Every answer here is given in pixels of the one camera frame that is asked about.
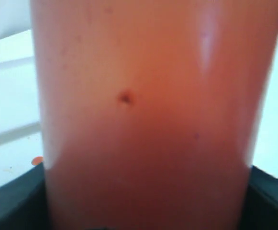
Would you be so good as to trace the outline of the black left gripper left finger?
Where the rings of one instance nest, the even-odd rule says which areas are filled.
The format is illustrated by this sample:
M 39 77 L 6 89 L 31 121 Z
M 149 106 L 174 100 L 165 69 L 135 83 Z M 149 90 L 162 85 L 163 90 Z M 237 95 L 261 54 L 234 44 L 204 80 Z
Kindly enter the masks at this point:
M 44 167 L 40 163 L 0 187 L 0 230 L 48 230 Z

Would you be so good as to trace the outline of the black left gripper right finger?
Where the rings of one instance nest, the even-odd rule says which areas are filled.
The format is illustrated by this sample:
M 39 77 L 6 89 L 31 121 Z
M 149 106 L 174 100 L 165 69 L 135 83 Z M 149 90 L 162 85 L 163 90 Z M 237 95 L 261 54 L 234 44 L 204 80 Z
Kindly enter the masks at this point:
M 278 230 L 278 179 L 253 167 L 245 199 L 246 230 Z

